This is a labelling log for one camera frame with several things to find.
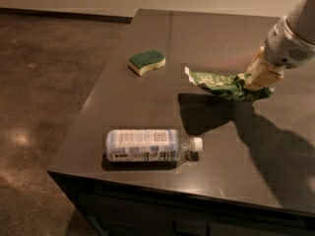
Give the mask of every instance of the green scouring pad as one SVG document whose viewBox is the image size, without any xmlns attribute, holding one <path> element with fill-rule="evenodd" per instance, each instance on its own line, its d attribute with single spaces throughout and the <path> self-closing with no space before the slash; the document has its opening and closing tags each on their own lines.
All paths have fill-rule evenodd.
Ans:
<svg viewBox="0 0 315 236">
<path fill-rule="evenodd" d="M 139 76 L 150 70 L 159 69 L 164 65 L 165 56 L 156 50 L 140 53 L 129 59 L 129 67 Z"/>
</svg>

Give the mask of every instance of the robotic hand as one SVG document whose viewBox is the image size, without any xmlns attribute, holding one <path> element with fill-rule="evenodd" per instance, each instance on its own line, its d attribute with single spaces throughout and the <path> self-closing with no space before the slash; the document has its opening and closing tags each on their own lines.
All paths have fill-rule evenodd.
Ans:
<svg viewBox="0 0 315 236">
<path fill-rule="evenodd" d="M 246 73 L 244 88 L 268 87 L 284 77 L 284 70 L 302 66 L 315 56 L 315 0 L 301 0 L 269 30 Z"/>
</svg>

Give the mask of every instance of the brown floor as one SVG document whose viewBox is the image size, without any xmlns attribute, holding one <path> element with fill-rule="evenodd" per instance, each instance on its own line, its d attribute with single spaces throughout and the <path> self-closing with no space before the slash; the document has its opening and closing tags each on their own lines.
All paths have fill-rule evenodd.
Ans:
<svg viewBox="0 0 315 236">
<path fill-rule="evenodd" d="M 46 166 L 127 28 L 0 14 L 1 235 L 96 235 Z"/>
</svg>

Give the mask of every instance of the plastic bottle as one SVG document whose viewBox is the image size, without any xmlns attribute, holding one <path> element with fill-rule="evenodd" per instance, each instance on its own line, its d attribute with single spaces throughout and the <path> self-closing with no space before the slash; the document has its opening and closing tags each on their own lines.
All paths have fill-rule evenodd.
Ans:
<svg viewBox="0 0 315 236">
<path fill-rule="evenodd" d="M 111 162 L 185 162 L 198 160 L 201 138 L 180 135 L 173 129 L 112 130 L 105 155 Z"/>
</svg>

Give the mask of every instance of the black baseboard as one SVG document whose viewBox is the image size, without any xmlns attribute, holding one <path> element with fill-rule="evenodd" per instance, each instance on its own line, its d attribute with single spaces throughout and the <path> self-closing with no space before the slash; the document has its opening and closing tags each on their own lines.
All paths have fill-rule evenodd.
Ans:
<svg viewBox="0 0 315 236">
<path fill-rule="evenodd" d="M 0 14 L 41 16 L 41 17 L 76 19 L 76 20 L 91 20 L 91 21 L 115 22 L 115 23 L 123 23 L 123 24 L 130 24 L 133 19 L 132 17 L 106 16 L 106 15 L 68 13 L 68 12 L 52 12 L 52 11 L 39 11 L 39 10 L 1 8 L 1 7 L 0 7 Z"/>
</svg>

